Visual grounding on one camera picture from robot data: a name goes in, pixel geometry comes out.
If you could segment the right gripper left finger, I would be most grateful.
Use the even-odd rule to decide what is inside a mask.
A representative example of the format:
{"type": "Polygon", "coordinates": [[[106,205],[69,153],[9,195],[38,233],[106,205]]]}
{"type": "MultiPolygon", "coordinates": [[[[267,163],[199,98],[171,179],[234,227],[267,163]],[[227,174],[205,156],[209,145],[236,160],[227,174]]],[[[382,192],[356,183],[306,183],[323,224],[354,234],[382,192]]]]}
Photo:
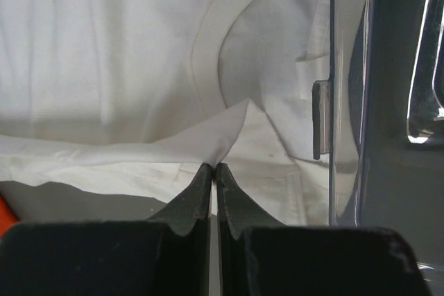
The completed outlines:
{"type": "Polygon", "coordinates": [[[201,164],[189,185],[148,221],[165,223],[185,237],[198,228],[206,230],[210,213],[212,167],[201,164]]]}

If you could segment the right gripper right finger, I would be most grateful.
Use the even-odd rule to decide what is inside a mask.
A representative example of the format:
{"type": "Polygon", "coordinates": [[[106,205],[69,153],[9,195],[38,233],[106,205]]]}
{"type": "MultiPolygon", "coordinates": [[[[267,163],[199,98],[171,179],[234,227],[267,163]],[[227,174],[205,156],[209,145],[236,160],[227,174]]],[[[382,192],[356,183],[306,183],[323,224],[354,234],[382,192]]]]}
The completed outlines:
{"type": "Polygon", "coordinates": [[[215,182],[221,238],[238,240],[249,227],[284,226],[241,189],[227,164],[216,166],[215,182]]]}

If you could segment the white t shirt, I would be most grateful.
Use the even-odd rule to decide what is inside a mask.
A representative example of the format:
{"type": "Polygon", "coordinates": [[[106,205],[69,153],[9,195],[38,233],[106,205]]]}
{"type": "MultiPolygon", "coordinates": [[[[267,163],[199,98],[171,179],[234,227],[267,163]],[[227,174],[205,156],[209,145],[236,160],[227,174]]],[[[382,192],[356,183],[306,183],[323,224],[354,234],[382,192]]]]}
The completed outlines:
{"type": "Polygon", "coordinates": [[[1,180],[168,202],[225,162],[270,215],[324,225],[329,4],[1,0],[1,180]]]}

